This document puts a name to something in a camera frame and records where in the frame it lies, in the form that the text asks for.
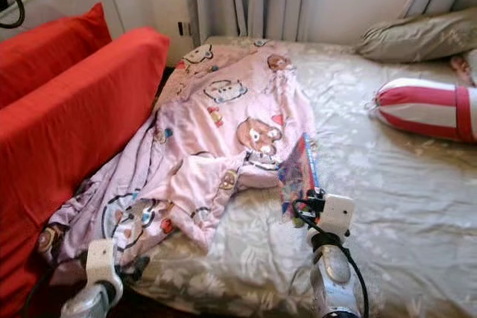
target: cartoon print blanket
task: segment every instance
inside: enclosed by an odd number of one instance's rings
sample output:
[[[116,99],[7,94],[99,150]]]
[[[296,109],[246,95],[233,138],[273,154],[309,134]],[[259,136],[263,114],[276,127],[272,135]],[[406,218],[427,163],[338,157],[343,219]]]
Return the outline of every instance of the cartoon print blanket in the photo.
[[[277,164],[314,132],[295,76],[272,42],[186,55],[169,79],[174,93],[40,235],[38,250],[57,265],[53,283],[83,278],[96,238],[115,241],[123,271],[174,229],[207,250],[233,193],[277,185]]]

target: striped bolster pillow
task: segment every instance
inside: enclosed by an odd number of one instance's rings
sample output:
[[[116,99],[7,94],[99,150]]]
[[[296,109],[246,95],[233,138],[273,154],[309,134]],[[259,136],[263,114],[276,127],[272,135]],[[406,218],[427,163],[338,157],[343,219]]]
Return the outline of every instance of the striped bolster pillow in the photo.
[[[399,78],[379,89],[377,117],[425,136],[477,142],[477,89]]]

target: bed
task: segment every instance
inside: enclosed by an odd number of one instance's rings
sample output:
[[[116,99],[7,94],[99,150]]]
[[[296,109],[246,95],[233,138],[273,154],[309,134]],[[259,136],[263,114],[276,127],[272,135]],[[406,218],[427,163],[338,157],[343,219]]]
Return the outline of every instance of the bed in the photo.
[[[213,37],[212,45],[252,39]],[[364,271],[377,317],[477,316],[477,148],[402,133],[370,115],[389,80],[455,82],[445,62],[382,65],[337,45],[286,43],[315,112],[322,186],[351,196],[347,244]],[[158,106],[177,91],[174,73]],[[312,254],[304,229],[283,223],[276,189],[227,206],[212,248],[180,232],[149,252],[138,293],[195,313],[307,317]]]

